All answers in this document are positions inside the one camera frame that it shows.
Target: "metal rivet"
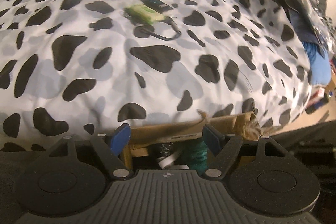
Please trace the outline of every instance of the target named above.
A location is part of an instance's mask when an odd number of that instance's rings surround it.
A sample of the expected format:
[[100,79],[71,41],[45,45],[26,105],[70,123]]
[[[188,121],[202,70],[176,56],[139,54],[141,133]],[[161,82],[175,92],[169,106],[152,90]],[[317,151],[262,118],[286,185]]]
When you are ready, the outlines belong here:
[[222,174],[222,172],[220,172],[218,169],[208,169],[205,171],[205,174],[208,177],[216,178],[219,177]]
[[113,175],[117,178],[125,178],[129,175],[129,170],[117,169],[113,171]]

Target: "bedding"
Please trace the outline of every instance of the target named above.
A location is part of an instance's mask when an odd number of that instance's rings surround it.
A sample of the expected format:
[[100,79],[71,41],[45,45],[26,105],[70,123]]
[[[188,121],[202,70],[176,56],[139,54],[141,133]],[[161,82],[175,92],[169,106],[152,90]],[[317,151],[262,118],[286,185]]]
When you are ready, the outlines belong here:
[[[285,125],[310,96],[310,65],[273,0],[161,0],[182,35],[141,32],[144,0],[0,2],[0,150],[59,138],[254,111]],[[164,37],[165,23],[151,28]]]

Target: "floor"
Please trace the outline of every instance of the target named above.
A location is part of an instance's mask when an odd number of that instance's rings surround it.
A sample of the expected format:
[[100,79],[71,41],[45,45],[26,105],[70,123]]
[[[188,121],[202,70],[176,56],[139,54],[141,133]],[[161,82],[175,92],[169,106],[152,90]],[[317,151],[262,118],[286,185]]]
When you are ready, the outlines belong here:
[[[331,17],[334,25],[336,25],[336,0],[328,0],[327,1],[327,16]],[[307,115],[304,113],[293,123],[285,126],[280,132],[286,132],[297,128],[307,127],[316,124],[323,115],[329,111],[330,115],[327,118],[327,121],[336,120],[336,99],[334,96],[330,98],[330,102],[315,111],[314,113]]]

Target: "round black pad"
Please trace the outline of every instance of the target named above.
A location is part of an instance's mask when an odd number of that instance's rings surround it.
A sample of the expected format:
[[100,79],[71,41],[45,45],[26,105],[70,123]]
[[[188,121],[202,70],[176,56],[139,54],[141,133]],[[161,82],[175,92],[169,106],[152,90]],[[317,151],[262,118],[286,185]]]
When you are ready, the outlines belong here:
[[66,216],[97,201],[105,184],[105,177],[97,168],[56,157],[28,167],[17,179],[14,192],[19,203],[34,214]]
[[295,187],[296,179],[289,173],[272,170],[260,174],[258,184],[267,191],[285,193]]

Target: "cable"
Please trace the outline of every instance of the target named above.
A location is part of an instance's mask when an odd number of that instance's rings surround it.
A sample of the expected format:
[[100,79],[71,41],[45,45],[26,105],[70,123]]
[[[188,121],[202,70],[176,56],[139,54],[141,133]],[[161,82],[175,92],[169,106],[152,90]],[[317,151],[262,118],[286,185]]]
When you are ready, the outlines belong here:
[[178,39],[181,36],[182,33],[181,33],[181,31],[179,30],[178,26],[176,25],[176,23],[173,21],[172,18],[166,17],[166,19],[163,22],[170,25],[172,27],[172,29],[176,32],[176,34],[172,38],[163,37],[161,35],[158,35],[158,34],[152,32],[152,31],[146,29],[144,26],[142,26],[141,32],[149,34],[153,37],[156,37],[156,38],[164,40],[164,41],[172,41],[172,40]]

